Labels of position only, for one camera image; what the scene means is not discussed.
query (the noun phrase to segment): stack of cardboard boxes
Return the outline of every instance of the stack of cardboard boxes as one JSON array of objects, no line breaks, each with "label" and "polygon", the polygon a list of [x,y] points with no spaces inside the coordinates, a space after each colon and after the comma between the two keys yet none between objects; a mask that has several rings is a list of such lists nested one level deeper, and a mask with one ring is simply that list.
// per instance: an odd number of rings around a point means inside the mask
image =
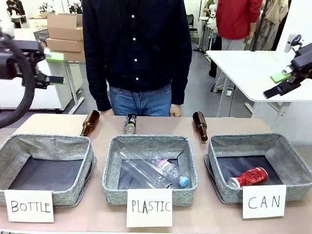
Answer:
[{"label": "stack of cardboard boxes", "polygon": [[49,15],[46,40],[48,48],[63,53],[67,61],[85,62],[83,51],[82,15]]}]

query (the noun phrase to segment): can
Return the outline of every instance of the can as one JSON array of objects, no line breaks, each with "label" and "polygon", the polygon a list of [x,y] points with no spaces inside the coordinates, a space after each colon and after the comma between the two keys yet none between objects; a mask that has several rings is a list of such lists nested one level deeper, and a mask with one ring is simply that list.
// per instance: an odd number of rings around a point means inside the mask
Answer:
[{"label": "can", "polygon": [[239,177],[231,177],[228,185],[234,188],[250,186],[253,184],[264,182],[268,179],[268,173],[262,167],[256,167],[244,172]]},{"label": "can", "polygon": [[125,120],[125,133],[127,134],[134,134],[136,132],[136,118],[137,116],[133,113],[129,113],[126,116]]}]

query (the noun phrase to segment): red soda can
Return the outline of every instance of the red soda can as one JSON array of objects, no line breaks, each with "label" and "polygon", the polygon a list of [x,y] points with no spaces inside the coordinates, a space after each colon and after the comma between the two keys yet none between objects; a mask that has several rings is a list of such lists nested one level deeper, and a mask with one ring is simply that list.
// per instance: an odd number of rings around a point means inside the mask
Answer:
[{"label": "red soda can", "polygon": [[250,186],[253,184],[264,182],[268,179],[268,173],[262,167],[256,167],[244,172],[239,177],[231,177],[228,185],[234,188]]}]

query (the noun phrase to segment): basket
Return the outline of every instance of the basket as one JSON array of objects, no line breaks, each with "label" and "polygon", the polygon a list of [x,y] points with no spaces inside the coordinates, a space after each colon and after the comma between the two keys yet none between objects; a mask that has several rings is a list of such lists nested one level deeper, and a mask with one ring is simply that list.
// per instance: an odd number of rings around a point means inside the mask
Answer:
[{"label": "basket", "polygon": [[112,138],[102,177],[102,185],[108,204],[127,204],[127,190],[118,189],[121,164],[122,160],[125,159],[118,151],[124,144],[135,147],[145,155],[146,159],[155,156],[177,159],[180,170],[184,176],[190,179],[190,183],[183,189],[173,189],[173,205],[191,205],[194,192],[198,186],[198,177],[190,142],[183,136],[164,135],[121,135]]},{"label": "basket", "polygon": [[52,191],[54,206],[75,206],[96,159],[89,138],[17,134],[0,148],[0,205],[4,190]]},{"label": "basket", "polygon": [[282,135],[218,135],[209,143],[206,166],[224,203],[242,203],[243,189],[230,187],[227,179],[255,167],[268,173],[263,184],[286,185],[286,201],[302,200],[312,186],[312,171]]}]

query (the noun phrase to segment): white paper label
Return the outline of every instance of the white paper label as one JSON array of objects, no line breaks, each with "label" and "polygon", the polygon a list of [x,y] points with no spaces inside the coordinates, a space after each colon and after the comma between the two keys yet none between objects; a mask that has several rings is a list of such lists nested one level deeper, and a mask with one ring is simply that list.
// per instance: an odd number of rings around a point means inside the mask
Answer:
[{"label": "white paper label", "polygon": [[172,227],[171,189],[129,189],[127,228]]},{"label": "white paper label", "polygon": [[11,222],[53,223],[52,191],[5,190]]},{"label": "white paper label", "polygon": [[243,187],[243,218],[284,216],[286,185]]}]

